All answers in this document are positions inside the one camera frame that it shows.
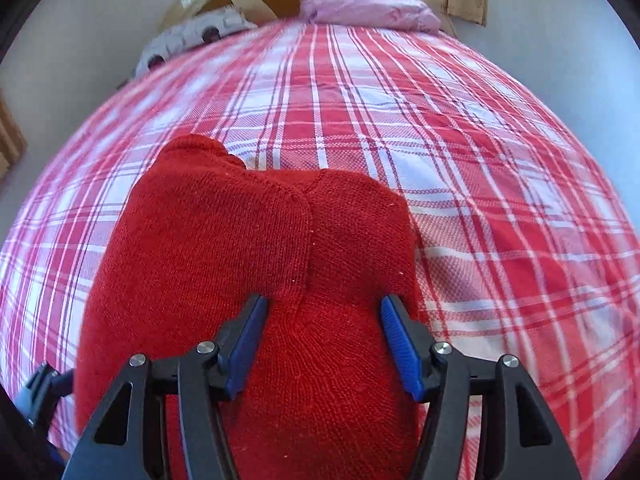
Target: white wall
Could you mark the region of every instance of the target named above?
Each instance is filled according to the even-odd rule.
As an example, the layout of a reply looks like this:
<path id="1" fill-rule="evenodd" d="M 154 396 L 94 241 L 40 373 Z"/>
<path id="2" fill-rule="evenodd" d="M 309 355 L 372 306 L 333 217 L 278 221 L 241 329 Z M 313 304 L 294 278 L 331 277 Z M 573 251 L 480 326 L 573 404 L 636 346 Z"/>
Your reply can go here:
<path id="1" fill-rule="evenodd" d="M 640 50 L 606 0 L 488 0 L 460 40 L 538 95 L 582 141 L 640 228 Z"/>
<path id="2" fill-rule="evenodd" d="M 0 183 L 0 245 L 35 180 L 135 67 L 175 0 L 42 0 L 0 64 L 0 88 L 29 143 Z"/>

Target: pink pillow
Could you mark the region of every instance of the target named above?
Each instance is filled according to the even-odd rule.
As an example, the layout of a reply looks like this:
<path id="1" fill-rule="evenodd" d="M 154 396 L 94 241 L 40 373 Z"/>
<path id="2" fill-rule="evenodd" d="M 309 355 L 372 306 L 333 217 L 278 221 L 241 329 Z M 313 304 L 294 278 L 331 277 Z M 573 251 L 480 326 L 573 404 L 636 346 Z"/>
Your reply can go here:
<path id="1" fill-rule="evenodd" d="M 302 0 L 308 23 L 393 28 L 437 34 L 440 19 L 421 0 Z"/>

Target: bed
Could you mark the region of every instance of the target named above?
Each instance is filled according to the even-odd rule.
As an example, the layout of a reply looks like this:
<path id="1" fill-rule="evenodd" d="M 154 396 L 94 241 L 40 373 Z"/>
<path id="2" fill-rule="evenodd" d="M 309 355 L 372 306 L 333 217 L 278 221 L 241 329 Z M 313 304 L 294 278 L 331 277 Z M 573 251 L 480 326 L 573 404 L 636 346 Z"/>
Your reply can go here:
<path id="1" fill-rule="evenodd" d="M 0 253 L 8 393 L 44 360 L 74 366 L 129 191 L 167 142 L 196 133 L 255 171 L 357 171 L 403 196 L 436 338 L 482 358 L 519 355 L 583 477 L 605 478 L 640 427 L 640 243 L 593 157 L 449 34 L 308 25 L 287 17 L 290 2 L 261 1 L 268 23 L 123 88 L 40 176 Z M 164 24 L 228 3 L 181 0 Z M 480 407 L 472 401 L 461 478 L 473 476 Z M 72 398 L 50 437 L 74 448 Z"/>

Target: blue gripper pad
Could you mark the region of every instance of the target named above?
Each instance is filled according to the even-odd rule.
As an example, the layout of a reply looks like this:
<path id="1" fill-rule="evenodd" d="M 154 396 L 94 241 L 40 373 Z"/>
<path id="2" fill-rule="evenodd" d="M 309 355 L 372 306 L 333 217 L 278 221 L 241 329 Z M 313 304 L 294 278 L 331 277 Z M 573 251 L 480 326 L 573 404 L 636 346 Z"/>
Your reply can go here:
<path id="1" fill-rule="evenodd" d="M 386 342 L 389 344 L 391 355 L 400 373 L 404 390 L 412 395 L 416 402 L 422 402 L 426 396 L 426 389 L 422 384 L 422 361 L 409 337 L 404 322 L 396 306 L 387 296 L 380 306 L 382 328 L 385 331 Z"/>
<path id="2" fill-rule="evenodd" d="M 226 368 L 225 371 L 228 374 L 225 392 L 231 400 L 244 390 L 266 319 L 267 300 L 265 297 L 259 296 L 244 321 L 244 326 L 240 328 L 241 332 L 231 354 L 229 354 L 228 361 L 223 364 L 223 368 Z"/>

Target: black plastic bracket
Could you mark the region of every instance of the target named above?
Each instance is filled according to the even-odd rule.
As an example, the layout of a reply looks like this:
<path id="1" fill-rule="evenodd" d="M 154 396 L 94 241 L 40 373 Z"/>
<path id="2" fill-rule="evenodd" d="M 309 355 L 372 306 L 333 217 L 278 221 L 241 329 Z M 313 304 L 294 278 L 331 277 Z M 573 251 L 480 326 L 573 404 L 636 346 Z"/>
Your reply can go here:
<path id="1" fill-rule="evenodd" d="M 267 316 L 253 295 L 212 340 L 181 357 L 133 355 L 84 428 L 63 480 L 170 480 L 165 399 L 178 396 L 190 480 L 238 480 L 218 403 L 244 388 Z"/>
<path id="2" fill-rule="evenodd" d="M 397 296 L 385 298 L 381 313 L 405 388 L 430 403 L 409 480 L 458 478 L 471 395 L 482 396 L 476 480 L 580 480 L 553 413 L 517 357 L 492 362 L 436 342 Z"/>
<path id="3" fill-rule="evenodd" d="M 74 371 L 60 374 L 42 363 L 14 399 L 15 407 L 27 423 L 44 437 L 49 434 L 58 401 L 73 391 Z"/>

